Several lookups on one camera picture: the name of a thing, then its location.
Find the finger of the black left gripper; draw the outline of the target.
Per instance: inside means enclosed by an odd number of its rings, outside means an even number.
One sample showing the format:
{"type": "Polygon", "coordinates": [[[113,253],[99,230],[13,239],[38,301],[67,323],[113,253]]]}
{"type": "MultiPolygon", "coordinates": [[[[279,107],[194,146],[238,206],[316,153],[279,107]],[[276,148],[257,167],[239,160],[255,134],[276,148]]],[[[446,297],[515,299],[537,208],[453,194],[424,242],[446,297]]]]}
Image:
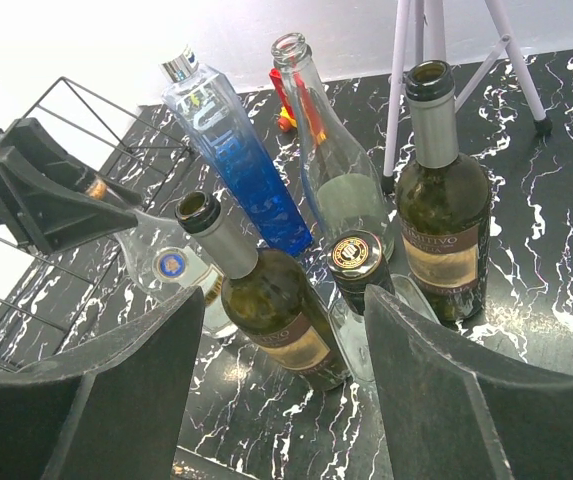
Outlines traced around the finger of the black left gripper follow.
{"type": "Polygon", "coordinates": [[[134,214],[86,194],[96,178],[106,180],[130,206],[139,195],[101,176],[68,153],[27,117],[0,135],[0,175],[14,198],[20,247],[53,254],[137,225],[134,214]]]}

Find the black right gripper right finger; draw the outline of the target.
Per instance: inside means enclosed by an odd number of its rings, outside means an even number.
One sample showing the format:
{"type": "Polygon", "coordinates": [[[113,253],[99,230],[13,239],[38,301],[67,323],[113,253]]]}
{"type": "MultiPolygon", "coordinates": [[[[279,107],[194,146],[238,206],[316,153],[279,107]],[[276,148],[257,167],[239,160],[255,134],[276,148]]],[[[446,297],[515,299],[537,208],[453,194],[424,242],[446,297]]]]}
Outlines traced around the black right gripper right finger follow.
{"type": "Polygon", "coordinates": [[[419,315],[377,286],[365,323],[397,479],[573,479],[573,376],[419,315]]]}

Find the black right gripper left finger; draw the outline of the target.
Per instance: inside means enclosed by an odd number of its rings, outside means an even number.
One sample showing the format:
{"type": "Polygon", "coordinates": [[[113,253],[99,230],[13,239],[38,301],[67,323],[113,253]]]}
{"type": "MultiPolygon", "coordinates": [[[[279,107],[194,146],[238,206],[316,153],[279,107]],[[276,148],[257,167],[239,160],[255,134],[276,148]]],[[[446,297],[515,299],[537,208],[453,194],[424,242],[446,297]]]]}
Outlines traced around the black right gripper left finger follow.
{"type": "Polygon", "coordinates": [[[191,287],[17,372],[0,371],[0,479],[167,479],[202,332],[191,287]]]}

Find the clear glass bottle top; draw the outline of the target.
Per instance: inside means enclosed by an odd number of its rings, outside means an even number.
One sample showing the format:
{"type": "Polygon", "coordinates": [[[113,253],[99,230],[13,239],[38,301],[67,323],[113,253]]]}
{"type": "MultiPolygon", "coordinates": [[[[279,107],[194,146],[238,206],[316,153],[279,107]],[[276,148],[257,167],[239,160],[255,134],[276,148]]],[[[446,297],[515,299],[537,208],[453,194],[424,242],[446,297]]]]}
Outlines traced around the clear glass bottle top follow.
{"type": "Polygon", "coordinates": [[[139,206],[130,206],[124,196],[101,178],[86,190],[93,199],[103,200],[134,214],[137,225],[114,234],[124,255],[133,283],[158,302],[164,302],[182,289],[199,286],[204,294],[203,332],[226,338],[237,331],[221,300],[223,273],[202,260],[187,244],[177,221],[150,215],[139,206]]]}

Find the clear square liquor bottle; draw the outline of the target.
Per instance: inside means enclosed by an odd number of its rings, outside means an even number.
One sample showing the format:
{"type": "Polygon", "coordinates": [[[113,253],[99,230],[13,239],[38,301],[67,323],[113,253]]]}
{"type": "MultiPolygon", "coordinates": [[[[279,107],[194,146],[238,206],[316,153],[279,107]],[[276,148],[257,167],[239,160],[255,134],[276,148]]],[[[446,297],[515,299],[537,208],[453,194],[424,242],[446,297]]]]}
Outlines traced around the clear square liquor bottle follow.
{"type": "Polygon", "coordinates": [[[365,230],[341,234],[329,247],[326,259],[340,292],[329,310],[333,334],[353,378],[372,383],[375,377],[364,320],[366,286],[383,288],[429,320],[436,322],[437,315],[411,278],[389,271],[375,234],[365,230]]]}

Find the blue clear vodka bottle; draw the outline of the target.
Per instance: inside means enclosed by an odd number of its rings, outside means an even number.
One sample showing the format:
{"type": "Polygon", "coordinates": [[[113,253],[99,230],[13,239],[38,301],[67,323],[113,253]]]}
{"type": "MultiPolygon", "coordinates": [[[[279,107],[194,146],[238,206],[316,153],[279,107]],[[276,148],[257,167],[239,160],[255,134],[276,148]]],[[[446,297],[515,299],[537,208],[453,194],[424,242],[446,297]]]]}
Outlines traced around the blue clear vodka bottle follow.
{"type": "Polygon", "coordinates": [[[227,77],[189,45],[161,69],[170,81],[164,105],[262,238],[294,257],[303,253],[312,234],[227,77]]]}

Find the green white wine bottle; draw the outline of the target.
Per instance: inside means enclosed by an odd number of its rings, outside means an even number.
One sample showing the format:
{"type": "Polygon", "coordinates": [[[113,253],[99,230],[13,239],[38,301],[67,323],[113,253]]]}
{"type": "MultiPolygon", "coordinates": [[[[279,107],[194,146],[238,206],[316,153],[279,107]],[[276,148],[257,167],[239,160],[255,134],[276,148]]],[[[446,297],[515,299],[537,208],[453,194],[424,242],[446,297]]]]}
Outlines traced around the green white wine bottle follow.
{"type": "Polygon", "coordinates": [[[178,201],[182,228],[224,273],[222,305],[232,322],[284,369],[327,391],[349,377],[320,297],[289,254],[258,248],[211,193],[178,201]]]}

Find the dark red wine bottle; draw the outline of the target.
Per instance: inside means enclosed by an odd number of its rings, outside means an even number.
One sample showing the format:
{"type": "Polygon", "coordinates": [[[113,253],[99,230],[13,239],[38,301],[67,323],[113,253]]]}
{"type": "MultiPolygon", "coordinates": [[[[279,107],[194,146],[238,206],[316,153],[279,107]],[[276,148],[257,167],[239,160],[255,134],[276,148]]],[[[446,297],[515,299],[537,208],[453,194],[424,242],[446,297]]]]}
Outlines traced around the dark red wine bottle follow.
{"type": "Polygon", "coordinates": [[[448,94],[411,101],[415,157],[402,169],[395,200],[411,276],[442,323],[472,317],[485,302],[491,183],[461,152],[448,94]]]}

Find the clear round glass bottle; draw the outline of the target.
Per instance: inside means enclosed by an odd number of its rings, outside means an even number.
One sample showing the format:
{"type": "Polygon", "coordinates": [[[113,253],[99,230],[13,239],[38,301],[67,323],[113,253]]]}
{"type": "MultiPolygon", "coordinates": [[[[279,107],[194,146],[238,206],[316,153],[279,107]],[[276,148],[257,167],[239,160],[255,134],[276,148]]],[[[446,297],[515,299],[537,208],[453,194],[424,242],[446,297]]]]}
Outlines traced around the clear round glass bottle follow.
{"type": "Polygon", "coordinates": [[[292,105],[300,141],[300,171],[305,197],[327,243],[349,230],[366,230],[381,241],[385,258],[395,236],[379,175],[365,149],[342,124],[325,93],[312,50],[301,33],[287,33],[272,44],[292,105]],[[326,139],[316,145],[301,104],[294,74],[299,73],[322,119],[326,139]]]}

